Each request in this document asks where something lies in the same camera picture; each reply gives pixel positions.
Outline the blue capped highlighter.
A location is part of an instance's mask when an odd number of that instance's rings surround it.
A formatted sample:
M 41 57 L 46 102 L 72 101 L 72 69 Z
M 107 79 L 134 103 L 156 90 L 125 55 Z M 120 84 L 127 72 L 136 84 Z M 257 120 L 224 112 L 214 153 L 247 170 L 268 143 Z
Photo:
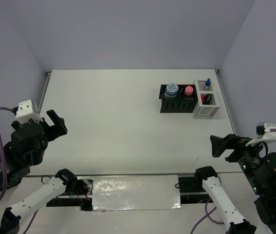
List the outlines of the blue capped highlighter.
M 207 95 L 205 96 L 205 99 L 204 99 L 204 104 L 209 105 L 210 102 L 211 102 L 212 97 L 213 97 L 212 94 L 207 94 Z

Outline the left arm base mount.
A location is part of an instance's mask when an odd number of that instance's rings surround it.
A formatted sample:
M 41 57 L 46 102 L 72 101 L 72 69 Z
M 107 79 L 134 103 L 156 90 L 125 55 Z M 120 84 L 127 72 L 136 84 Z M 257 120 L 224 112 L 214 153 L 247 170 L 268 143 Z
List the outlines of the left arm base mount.
M 93 211 L 93 185 L 93 178 L 78 177 L 74 191 L 58 195 L 47 202 L 46 207 L 74 207 L 80 211 Z

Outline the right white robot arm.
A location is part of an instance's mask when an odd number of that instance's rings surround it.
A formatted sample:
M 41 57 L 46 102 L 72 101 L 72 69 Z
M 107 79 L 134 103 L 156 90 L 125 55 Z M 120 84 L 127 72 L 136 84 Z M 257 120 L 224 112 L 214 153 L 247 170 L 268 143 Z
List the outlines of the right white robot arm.
M 248 138 L 229 134 L 224 138 L 210 136 L 212 156 L 237 163 L 244 179 L 221 179 L 213 167 L 196 169 L 194 186 L 206 191 L 219 212 L 227 234 L 276 234 L 276 152 L 268 144 L 276 134 Z

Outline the pink capped highlighter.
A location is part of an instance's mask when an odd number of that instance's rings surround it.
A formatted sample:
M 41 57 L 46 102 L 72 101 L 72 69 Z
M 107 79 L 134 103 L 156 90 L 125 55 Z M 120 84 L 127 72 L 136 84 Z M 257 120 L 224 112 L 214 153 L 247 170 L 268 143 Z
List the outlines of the pink capped highlighter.
M 205 103 L 205 95 L 201 95 L 201 101 L 202 101 L 202 104 Z

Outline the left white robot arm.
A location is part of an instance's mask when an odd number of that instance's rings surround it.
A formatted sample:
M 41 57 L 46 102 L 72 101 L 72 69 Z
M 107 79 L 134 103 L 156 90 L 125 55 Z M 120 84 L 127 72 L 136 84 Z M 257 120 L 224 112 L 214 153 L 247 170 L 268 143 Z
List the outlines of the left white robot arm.
M 22 123 L 21 110 L 8 109 L 16 116 L 10 142 L 4 145 L 0 134 L 0 234 L 18 233 L 24 221 L 52 198 L 63 193 L 73 194 L 78 187 L 77 177 L 70 170 L 61 169 L 27 198 L 13 205 L 9 203 L 22 179 L 30 173 L 30 168 L 42 162 L 48 143 L 67 134 L 64 119 L 54 110 L 47 111 L 52 126 L 44 118 L 35 120 L 29 116 Z

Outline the pink glue stick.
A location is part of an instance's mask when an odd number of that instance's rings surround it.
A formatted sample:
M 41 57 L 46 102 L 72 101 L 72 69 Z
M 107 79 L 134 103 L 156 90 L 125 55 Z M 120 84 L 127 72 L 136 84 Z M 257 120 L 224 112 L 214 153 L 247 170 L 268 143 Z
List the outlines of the pink glue stick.
M 192 94 L 193 94 L 193 92 L 194 92 L 194 89 L 193 89 L 193 87 L 192 86 L 186 86 L 185 88 L 184 88 L 184 94 L 186 95 L 186 96 L 191 96 Z

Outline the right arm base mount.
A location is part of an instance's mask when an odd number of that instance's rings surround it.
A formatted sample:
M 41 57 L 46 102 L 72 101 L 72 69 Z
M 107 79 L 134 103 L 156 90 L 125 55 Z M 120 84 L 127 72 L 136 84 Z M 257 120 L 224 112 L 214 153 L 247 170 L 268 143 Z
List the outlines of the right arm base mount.
M 205 204 L 208 199 L 213 199 L 214 191 L 207 188 L 207 191 L 196 181 L 194 174 L 177 174 L 175 190 L 179 191 L 180 203 Z

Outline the clear blue capped pen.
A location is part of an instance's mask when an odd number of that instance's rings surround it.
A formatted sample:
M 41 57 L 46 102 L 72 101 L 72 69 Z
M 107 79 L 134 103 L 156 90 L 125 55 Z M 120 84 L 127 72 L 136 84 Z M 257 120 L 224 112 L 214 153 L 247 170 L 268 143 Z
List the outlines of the clear blue capped pen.
M 204 85 L 203 90 L 209 91 L 209 90 L 210 90 L 210 87 L 211 87 L 211 79 L 208 78 L 208 79 L 206 80 L 206 82 L 205 82 L 205 85 Z

